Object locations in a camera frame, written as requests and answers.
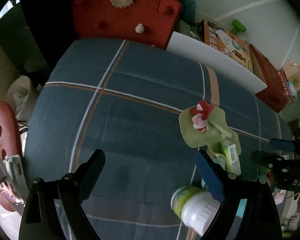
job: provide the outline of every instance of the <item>white lid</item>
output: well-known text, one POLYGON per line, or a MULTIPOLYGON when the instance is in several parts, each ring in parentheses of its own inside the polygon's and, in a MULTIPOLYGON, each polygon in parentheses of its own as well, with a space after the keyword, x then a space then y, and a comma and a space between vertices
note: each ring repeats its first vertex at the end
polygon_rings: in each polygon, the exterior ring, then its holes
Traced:
POLYGON ((199 193, 185 204, 181 218, 186 226, 192 227, 198 235, 203 236, 219 207, 219 202, 209 192, 199 193))

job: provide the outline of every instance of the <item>white stripe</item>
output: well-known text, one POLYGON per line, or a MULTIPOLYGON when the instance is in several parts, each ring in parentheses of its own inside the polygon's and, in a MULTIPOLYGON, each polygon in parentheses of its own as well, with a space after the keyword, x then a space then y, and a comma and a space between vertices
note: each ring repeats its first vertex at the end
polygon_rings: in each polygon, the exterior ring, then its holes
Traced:
POLYGON ((113 65, 114 61, 116 60, 117 56, 119 55, 119 53, 120 53, 120 51, 121 51, 121 49, 122 49, 122 47, 123 47, 125 41, 126 41, 126 40, 124 40, 124 41, 121 43, 121 46, 119 47, 117 53, 114 55, 114 58, 112 59, 112 61, 110 62, 108 68, 106 69, 105 73, 103 74, 103 76, 102 76, 102 78, 101 78, 101 80, 100 80, 100 82, 99 82, 99 85, 98 85, 96 91, 94 92, 94 94, 93 94, 93 96, 92 96, 92 98, 91 98, 91 100, 90 100, 90 102, 89 102, 89 104, 88 104, 88 107, 87 107, 87 109, 86 109, 86 112, 84 113, 84 116, 83 116, 83 118, 82 118, 82 120, 81 120, 80 126, 79 126, 79 128, 78 128, 77 135, 76 135, 75 140, 74 140, 74 144, 73 144, 73 147, 72 147, 72 151, 71 151, 70 164, 69 164, 69 172, 71 172, 71 170, 72 170, 74 153, 75 153, 75 149, 76 149, 76 147, 77 147, 77 143, 78 143, 78 140, 79 140, 79 136, 80 136, 80 133, 81 133, 81 130, 82 130, 84 121, 86 120, 87 115, 88 115, 88 112, 89 112, 89 110, 90 110, 90 107, 91 107, 91 105, 92 105, 92 103, 93 103, 93 101, 94 101, 94 99, 95 99, 95 97, 96 97, 98 91, 100 90, 100 86, 102 85, 104 79, 106 78, 106 75, 107 75, 108 72, 110 71, 110 68, 112 67, 112 65, 113 65))
POLYGON ((200 68, 201 68, 201 72, 202 72, 202 82, 203 82, 203 97, 202 100, 204 100, 205 96, 206 96, 206 86, 204 84, 204 75, 203 75, 203 68, 202 65, 199 63, 200 68))
POLYGON ((280 126, 280 119, 277 113, 275 113, 276 117, 277 117, 277 122, 278 122, 278 130, 279 130, 279 139, 282 138, 282 134, 281 134, 281 126, 280 126))
POLYGON ((69 223, 68 223, 68 231, 69 231, 70 240, 72 240, 72 231, 71 231, 69 223))
MULTIPOLYGON (((193 179, 194 179, 194 175, 195 175, 195 170, 196 170, 196 169, 197 169, 197 165, 194 165, 194 169, 193 169, 193 172, 192 172, 192 177, 191 177, 191 180, 190 180, 189 185, 192 184, 192 181, 193 181, 193 179)), ((179 239, 181 227, 182 227, 182 220, 181 220, 180 225, 179 225, 179 230, 178 230, 178 234, 177 234, 176 240, 179 239)))
MULTIPOLYGON (((102 89, 102 87, 94 87, 94 86, 85 85, 85 84, 70 83, 70 82, 62 82, 62 81, 58 81, 58 82, 47 82, 46 84, 50 84, 50 83, 54 83, 54 84, 57 84, 57 83, 62 83, 62 84, 75 84, 75 85, 82 86, 82 87, 93 87, 93 88, 96 88, 96 89, 99 89, 99 90, 102 89)), ((170 109, 173 109, 173 110, 176 110, 176 111, 179 111, 179 112, 182 112, 182 111, 183 111, 183 110, 181 110, 181 109, 179 109, 179 108, 176 108, 176 107, 173 107, 173 106, 169 106, 169 105, 166 105, 166 104, 163 104, 163 103, 159 103, 159 102, 157 102, 157 101, 150 100, 150 99, 147 99, 147 98, 138 97, 138 96, 135 96, 135 95, 132 95, 132 94, 123 93, 123 92, 119 92, 119 91, 112 90, 112 89, 108 89, 108 88, 105 88, 105 91, 109 91, 109 92, 113 92, 113 93, 116 93, 116 94, 121 94, 121 95, 129 96, 129 97, 132 97, 132 98, 137 98, 137 99, 140 99, 140 100, 143 100, 143 101, 146 101, 146 102, 154 103, 154 104, 159 105, 159 106, 165 106, 165 107, 167 107, 167 108, 170 108, 170 109)), ((231 127, 231 126, 229 126, 229 128, 231 128, 232 130, 235 130, 235 131, 239 131, 239 132, 242 132, 242 133, 251 135, 251 136, 256 137, 256 138, 261 138, 262 140, 265 140, 265 141, 270 141, 270 140, 268 140, 268 139, 262 138, 262 137, 260 137, 260 136, 254 135, 254 134, 249 133, 249 132, 246 132, 246 131, 242 131, 242 130, 240 130, 240 129, 237 129, 237 128, 234 128, 234 127, 231 127)))
POLYGON ((296 31, 295 31, 294 36, 293 36, 293 38, 292 38, 290 47, 289 47, 289 49, 288 49, 288 51, 287 51, 287 54, 284 56, 284 59, 283 59, 283 61, 282 61, 280 67, 282 67, 283 64, 286 63, 286 60, 287 60, 287 58, 288 58, 288 56, 289 56, 289 54, 290 54, 290 51, 291 51, 291 49, 292 49, 292 47, 293 47, 293 45, 294 45, 294 42, 296 41, 296 38, 297 38, 297 36, 298 36, 299 29, 300 29, 300 22, 299 22, 298 25, 297 25, 297 28, 296 28, 296 31))
POLYGON ((138 222, 131 222, 131 221, 124 221, 124 220, 117 220, 117 219, 108 219, 108 218, 100 218, 100 217, 94 217, 91 215, 87 215, 89 218, 93 219, 99 219, 103 221, 109 221, 109 222, 119 222, 119 223, 125 223, 125 224, 131 224, 131 225, 137 225, 137 226, 144 226, 144 227, 155 227, 155 228, 170 228, 170 227, 177 227, 177 225, 151 225, 151 224, 142 224, 138 222))
POLYGON ((245 6, 239 7, 237 9, 234 9, 234 10, 232 10, 230 12, 227 12, 227 13, 225 13, 223 15, 220 15, 219 17, 216 18, 216 20, 220 21, 223 18, 229 17, 230 15, 233 15, 235 13, 244 11, 246 9, 249 9, 249 8, 252 8, 252 7, 255 7, 255 6, 259 6, 261 4, 270 3, 270 2, 280 2, 280 1, 284 1, 284 0, 261 0, 261 1, 253 2, 253 3, 249 3, 249 4, 245 5, 245 6))
POLYGON ((192 177, 191 177, 191 180, 190 180, 190 184, 189 184, 189 185, 192 184, 192 181, 193 181, 193 179, 194 179, 194 175, 195 175, 195 170, 196 170, 196 169, 197 169, 197 165, 194 166, 194 169, 193 169, 193 172, 192 172, 192 177))
POLYGON ((131 94, 119 92, 119 91, 108 89, 108 88, 105 88, 105 91, 113 92, 113 93, 116 93, 116 94, 120 94, 120 95, 124 95, 124 96, 128 96, 128 97, 132 97, 132 98, 137 98, 137 99, 140 99, 140 100, 143 100, 143 101, 146 101, 146 102, 154 103, 154 104, 159 105, 159 106, 165 106, 167 108, 170 108, 170 109, 182 112, 182 110, 179 109, 179 108, 176 108, 176 107, 173 107, 173 106, 169 106, 169 105, 166 105, 166 104, 163 104, 163 103, 159 103, 157 101, 153 101, 153 100, 150 100, 150 99, 138 97, 138 96, 135 96, 135 95, 131 95, 131 94))
POLYGON ((270 142, 270 140, 265 139, 265 138, 262 138, 262 137, 260 137, 260 136, 258 136, 258 135, 255 135, 255 134, 252 134, 252 133, 249 133, 249 132, 246 132, 246 131, 242 131, 242 130, 240 130, 240 129, 237 129, 237 128, 234 128, 234 127, 231 127, 231 126, 229 126, 229 128, 231 128, 232 130, 238 131, 238 132, 242 132, 242 133, 251 135, 251 136, 256 137, 256 138, 260 138, 260 139, 265 140, 265 141, 267 141, 267 142, 270 142))
POLYGON ((96 86, 91 86, 91 85, 83 85, 83 84, 79 84, 79 83, 73 83, 73 82, 65 82, 65 81, 51 81, 51 82, 47 82, 45 85, 49 85, 49 84, 67 84, 67 85, 75 85, 75 86, 82 86, 82 87, 88 87, 88 88, 94 88, 97 89, 98 87, 96 86))
POLYGON ((258 103, 256 100, 256 97, 253 96, 254 101, 256 102, 256 106, 257 106, 257 112, 258 112, 258 119, 259 119, 259 151, 261 151, 261 125, 260 125, 260 114, 259 114, 259 108, 258 108, 258 103))
POLYGON ((178 230, 178 234, 177 234, 177 238, 176 240, 179 239, 179 236, 180 236, 180 231, 181 231, 181 227, 182 227, 182 221, 180 222, 180 225, 179 225, 179 230, 178 230))

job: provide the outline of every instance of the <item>bed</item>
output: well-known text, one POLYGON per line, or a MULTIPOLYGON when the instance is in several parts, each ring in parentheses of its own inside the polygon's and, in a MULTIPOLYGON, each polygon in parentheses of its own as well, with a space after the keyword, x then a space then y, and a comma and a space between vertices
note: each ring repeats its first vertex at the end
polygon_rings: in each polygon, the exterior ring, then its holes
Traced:
MULTIPOLYGON (((202 99, 223 109, 239 134, 242 179, 256 180, 264 172, 250 160, 254 150, 276 152, 270 139, 291 139, 274 111, 204 65, 132 41, 77 40, 35 106, 25 149, 29 185, 35 177, 60 179, 102 149, 105 167, 82 204, 99 237, 184 240, 188 228, 170 199, 200 176, 197 149, 184 142, 178 117, 202 99)), ((66 237, 73 239, 60 202, 56 205, 66 237)))

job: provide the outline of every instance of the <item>green dumbbell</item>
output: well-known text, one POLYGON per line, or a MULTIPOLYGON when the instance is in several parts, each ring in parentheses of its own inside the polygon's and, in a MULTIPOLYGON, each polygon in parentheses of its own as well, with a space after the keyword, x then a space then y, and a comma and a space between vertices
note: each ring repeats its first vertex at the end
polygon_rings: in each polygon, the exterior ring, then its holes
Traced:
POLYGON ((247 28, 238 20, 233 20, 232 21, 232 25, 234 26, 233 29, 231 30, 231 33, 233 35, 237 35, 238 32, 245 32, 247 30, 247 28))

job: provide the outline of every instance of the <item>orange stripe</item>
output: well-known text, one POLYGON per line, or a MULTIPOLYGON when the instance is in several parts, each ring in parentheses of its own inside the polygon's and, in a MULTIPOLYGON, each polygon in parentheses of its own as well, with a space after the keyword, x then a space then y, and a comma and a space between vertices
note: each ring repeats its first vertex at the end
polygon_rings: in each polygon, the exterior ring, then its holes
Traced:
MULTIPOLYGON (((213 104, 216 107, 219 107, 220 105, 220 95, 219 95, 219 85, 218 85, 218 78, 216 73, 209 67, 206 67, 209 74, 210 79, 210 88, 211 88, 211 104, 213 104)), ((211 157, 213 153, 208 148, 208 154, 211 157)), ((197 233, 194 231, 193 228, 188 229, 188 234, 186 237, 186 240, 194 240, 197 233)))
POLYGON ((69 84, 47 84, 44 87, 68 87, 68 88, 76 88, 76 89, 83 89, 83 90, 88 90, 88 91, 93 91, 95 92, 95 88, 89 88, 89 87, 84 87, 84 86, 79 86, 79 85, 69 85, 69 84))
MULTIPOLYGON (((253 136, 253 135, 250 135, 250 134, 247 134, 247 133, 244 133, 244 132, 240 132, 240 131, 236 131, 234 130, 237 134, 242 134, 244 136, 248 136, 248 137, 251 137, 251 138, 255 138, 256 140, 259 140, 259 138, 253 136)), ((269 142, 268 140, 264 139, 264 138, 260 138, 261 141, 264 141, 264 142, 269 142)))
POLYGON ((219 85, 216 73, 211 69, 208 68, 209 79, 210 79, 210 87, 211 87, 211 103, 219 107, 220 105, 220 95, 219 95, 219 85))
POLYGON ((75 169, 76 169, 76 170, 77 170, 77 168, 79 167, 79 158, 80 158, 80 153, 81 153, 81 147, 82 147, 82 144, 83 144, 83 142, 84 142, 84 138, 85 138, 85 136, 86 136, 86 134, 87 134, 88 126, 89 126, 90 121, 91 121, 91 119, 92 119, 93 113, 94 113, 94 111, 95 111, 95 109, 96 109, 96 107, 97 107, 97 105, 98 105, 98 103, 99 103, 99 101, 100 101, 100 98, 101 98, 101 96, 102 96, 102 94, 103 94, 102 92, 103 92, 104 89, 106 88, 106 85, 108 84, 108 82, 109 82, 109 80, 110 80, 110 77, 112 76, 112 74, 113 74, 113 72, 114 72, 114 69, 115 69, 116 66, 118 65, 118 63, 119 63, 119 61, 120 61, 120 59, 121 59, 121 57, 122 57, 124 51, 126 50, 126 48, 127 48, 127 46, 128 46, 128 43, 129 43, 129 41, 126 41, 125 45, 123 46, 123 49, 122 49, 122 51, 120 52, 119 57, 117 58, 116 62, 114 63, 114 65, 113 65, 113 67, 112 67, 112 69, 110 70, 110 73, 109 73, 109 75, 108 75, 108 77, 107 77, 107 79, 106 79, 106 81, 105 81, 105 83, 104 83, 104 85, 103 85, 103 87, 102 87, 102 90, 100 91, 100 93, 99 93, 99 95, 98 95, 98 97, 97 97, 97 100, 95 101, 95 103, 94 103, 94 105, 93 105, 93 107, 92 107, 92 109, 91 109, 91 111, 90 111, 88 120, 87 120, 86 125, 85 125, 85 127, 84 127, 84 129, 83 129, 82 136, 81 136, 81 140, 80 140, 80 143, 79 143, 79 146, 78 146, 77 158, 76 158, 76 162, 75 162, 75 169))
MULTIPOLYGON (((84 88, 85 88, 85 87, 82 87, 82 86, 69 86, 69 85, 63 84, 63 83, 60 83, 60 84, 48 84, 48 85, 45 85, 45 87, 71 87, 71 88, 76 88, 76 89, 84 89, 84 88)), ((93 89, 93 88, 88 88, 87 90, 91 90, 91 91, 93 91, 93 92, 96 91, 96 90, 93 89)), ((155 108, 164 110, 164 111, 171 112, 171 113, 173 113, 173 114, 178 114, 178 115, 180 115, 180 112, 179 112, 179 111, 175 111, 175 110, 170 109, 170 108, 168 108, 168 107, 164 107, 164 106, 157 105, 157 104, 155 104, 155 103, 151 103, 151 102, 148 102, 148 101, 144 101, 144 100, 142 100, 142 99, 138 99, 138 98, 134 98, 134 97, 122 95, 122 94, 117 94, 117 93, 115 93, 115 92, 104 91, 103 89, 100 90, 99 93, 106 94, 106 95, 110 95, 110 96, 114 96, 114 97, 124 98, 124 99, 127 99, 127 100, 129 100, 129 101, 138 102, 138 103, 141 103, 141 104, 144 104, 144 105, 147 105, 147 106, 152 106, 152 107, 155 107, 155 108)))
POLYGON ((193 228, 189 228, 186 240, 194 240, 196 235, 197 235, 196 231, 194 231, 193 228))

